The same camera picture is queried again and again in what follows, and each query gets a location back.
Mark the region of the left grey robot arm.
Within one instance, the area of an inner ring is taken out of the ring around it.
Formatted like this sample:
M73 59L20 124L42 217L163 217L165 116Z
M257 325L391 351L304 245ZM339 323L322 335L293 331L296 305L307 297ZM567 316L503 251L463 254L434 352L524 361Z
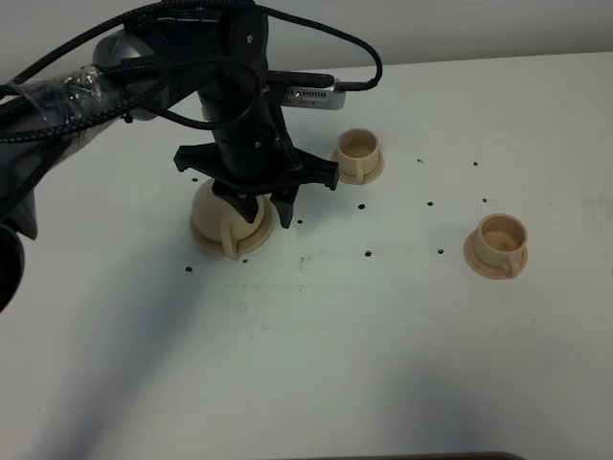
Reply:
M337 165L297 149L283 107L290 89L329 94L362 83L272 71L268 21L327 26L252 1L161 1L115 16L69 40L1 88L1 302L17 292L23 238L38 233L34 190L105 128L154 117L213 134L183 146L176 167L213 179L215 196L253 221L270 196L288 226L302 185L334 189Z

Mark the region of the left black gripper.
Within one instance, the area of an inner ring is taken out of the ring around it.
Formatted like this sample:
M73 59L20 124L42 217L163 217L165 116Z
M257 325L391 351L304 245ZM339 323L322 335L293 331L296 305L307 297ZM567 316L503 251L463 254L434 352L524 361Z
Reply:
M174 163L180 172L193 169L233 189L223 199L248 223L254 223L259 212L254 195L275 191L270 201L281 227L288 228L296 199L291 187L319 183L334 190L337 186L335 162L293 145L282 106L266 82L255 109L237 124L214 130L213 136L213 143L180 147Z

